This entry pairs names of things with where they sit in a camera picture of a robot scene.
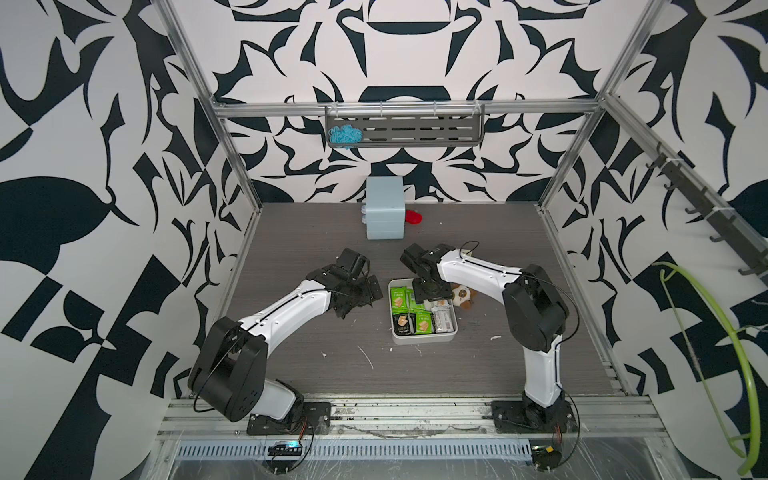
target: gray wood-grain surface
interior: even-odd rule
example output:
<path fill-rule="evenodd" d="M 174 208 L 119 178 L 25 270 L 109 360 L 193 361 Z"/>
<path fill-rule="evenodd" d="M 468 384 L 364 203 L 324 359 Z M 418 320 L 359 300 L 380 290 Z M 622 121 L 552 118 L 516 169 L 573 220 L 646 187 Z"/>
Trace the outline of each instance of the gray wood-grain surface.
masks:
<path fill-rule="evenodd" d="M 371 260 L 385 294 L 373 308 L 345 319 L 333 311 L 310 320 L 270 356 L 268 378 L 303 393 L 517 395 L 525 385 L 522 348 L 509 332 L 503 305 L 478 295 L 470 310 L 457 309 L 451 342 L 398 346 L 389 331 L 387 284 L 412 278 L 400 254 L 413 242 L 480 246 L 473 255 L 506 266 L 544 267 L 568 290 L 532 204 L 413 204 L 424 216 L 406 224 L 403 240 L 367 240 L 359 204 L 266 204 L 237 283 L 228 316 L 239 319 L 296 288 L 305 275 L 332 263 L 344 247 Z M 575 328 L 572 306 L 567 334 Z M 561 379 L 572 395 L 611 393 L 611 385 L 583 324 L 562 346 Z"/>

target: light blue box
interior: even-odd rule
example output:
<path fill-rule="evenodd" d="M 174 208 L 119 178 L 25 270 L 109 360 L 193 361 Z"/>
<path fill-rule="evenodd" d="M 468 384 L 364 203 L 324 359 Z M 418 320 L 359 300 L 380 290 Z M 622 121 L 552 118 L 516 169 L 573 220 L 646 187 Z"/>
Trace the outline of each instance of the light blue box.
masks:
<path fill-rule="evenodd" d="M 403 238 L 406 199 L 402 177 L 368 177 L 366 180 L 366 226 L 368 240 Z"/>

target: blue yarn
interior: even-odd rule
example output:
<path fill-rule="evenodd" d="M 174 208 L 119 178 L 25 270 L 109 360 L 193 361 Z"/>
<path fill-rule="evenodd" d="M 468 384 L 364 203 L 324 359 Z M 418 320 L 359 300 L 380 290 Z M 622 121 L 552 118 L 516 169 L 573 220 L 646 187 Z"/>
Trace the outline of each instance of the blue yarn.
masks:
<path fill-rule="evenodd" d="M 362 141 L 362 130 L 354 128 L 352 125 L 343 125 L 341 128 L 334 127 L 328 133 L 332 144 L 358 144 Z"/>

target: robotic arm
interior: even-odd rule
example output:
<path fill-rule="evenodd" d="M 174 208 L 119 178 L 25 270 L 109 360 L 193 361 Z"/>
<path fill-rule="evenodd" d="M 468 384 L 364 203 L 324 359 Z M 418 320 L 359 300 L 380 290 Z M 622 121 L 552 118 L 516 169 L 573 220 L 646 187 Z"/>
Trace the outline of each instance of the robotic arm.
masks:
<path fill-rule="evenodd" d="M 400 261 L 419 276 L 413 281 L 418 302 L 452 298 L 451 283 L 460 283 L 504 305 L 509 329 L 525 354 L 525 418 L 536 429 L 555 421 L 565 407 L 559 344 L 568 308 L 544 269 L 497 265 L 443 243 L 430 250 L 414 243 Z"/>
<path fill-rule="evenodd" d="M 344 249 L 335 263 L 310 272 L 295 290 L 266 309 L 238 322 L 227 317 L 216 321 L 192 368 L 188 381 L 192 392 L 231 422 L 252 412 L 293 423 L 303 397 L 289 386 L 265 379 L 266 360 L 312 318 L 330 309 L 344 318 L 352 308 L 381 299 L 376 277 L 362 272 L 368 265 L 363 255 Z"/>

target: green cable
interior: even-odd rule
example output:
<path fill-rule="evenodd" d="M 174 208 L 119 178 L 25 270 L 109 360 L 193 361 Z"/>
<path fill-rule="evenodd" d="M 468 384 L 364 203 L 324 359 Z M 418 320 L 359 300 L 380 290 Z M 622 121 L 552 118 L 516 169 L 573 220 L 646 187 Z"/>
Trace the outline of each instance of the green cable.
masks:
<path fill-rule="evenodd" d="M 679 267 L 678 265 L 675 265 L 674 263 L 669 263 L 669 262 L 656 262 L 656 263 L 652 263 L 652 265 L 668 266 L 673 270 L 673 272 L 670 273 L 669 276 L 664 275 L 666 273 L 664 269 L 660 271 L 659 277 L 661 280 L 661 286 L 664 288 L 664 293 L 667 294 L 667 300 L 669 300 L 669 303 L 672 306 L 672 311 L 674 312 L 675 318 L 677 318 L 677 323 L 680 325 L 680 330 L 683 333 L 683 338 L 685 338 L 685 343 L 688 346 L 688 353 L 694 363 L 694 367 L 697 373 L 699 374 L 699 378 L 701 379 L 704 390 L 707 392 L 707 397 L 709 398 L 710 404 L 712 405 L 712 409 L 715 412 L 715 416 L 717 417 L 717 422 L 720 424 L 720 429 L 723 430 L 723 435 L 725 435 L 725 438 L 728 441 L 728 445 L 730 446 L 731 450 L 733 450 L 741 458 L 746 457 L 746 460 L 744 460 L 741 466 L 737 469 L 737 472 L 739 473 L 739 475 L 745 475 L 757 463 L 757 458 L 758 458 L 758 455 L 760 454 L 760 406 L 758 405 L 758 402 L 757 402 L 757 390 L 755 388 L 755 380 L 752 377 L 752 366 L 750 365 L 750 360 L 746 356 L 746 353 L 744 352 L 744 348 L 741 345 L 741 340 L 737 335 L 740 330 L 736 330 L 733 328 L 733 325 L 731 325 L 730 320 L 726 316 L 723 309 L 720 308 L 720 305 L 717 304 L 717 301 L 714 299 L 714 297 L 712 297 L 712 295 L 709 292 L 707 292 L 707 289 L 705 289 L 703 285 L 701 285 L 701 283 L 699 283 L 699 281 L 696 280 L 692 275 L 690 275 L 690 273 L 688 273 L 685 269 Z M 744 384 L 746 385 L 746 397 L 749 400 L 749 404 L 750 404 L 750 432 L 749 433 L 738 435 L 736 437 L 730 437 L 728 435 L 728 432 L 725 427 L 725 423 L 723 422 L 723 419 L 720 417 L 720 410 L 718 410 L 717 406 L 715 405 L 712 392 L 710 391 L 710 388 L 707 385 L 707 381 L 705 380 L 704 375 L 701 372 L 701 366 L 699 365 L 699 361 L 696 355 L 694 354 L 694 348 L 690 344 L 688 335 L 686 334 L 685 328 L 683 327 L 683 320 L 680 319 L 680 315 L 677 313 L 677 308 L 672 302 L 672 296 L 670 295 L 669 290 L 667 290 L 667 282 L 672 278 L 672 276 L 675 273 L 679 273 L 680 275 L 684 276 L 686 280 L 688 280 L 688 282 L 699 292 L 699 294 L 709 304 L 710 308 L 715 313 L 715 317 L 720 322 L 720 325 L 726 331 L 726 333 L 728 334 L 728 336 L 730 337 L 733 343 L 733 349 L 736 351 L 736 356 L 739 359 L 739 364 L 741 365 L 741 372 L 744 377 Z M 742 450 L 739 447 L 736 446 L 737 441 L 744 440 L 744 439 L 750 440 L 750 451 L 748 454 L 745 454 L 744 452 L 742 452 Z"/>

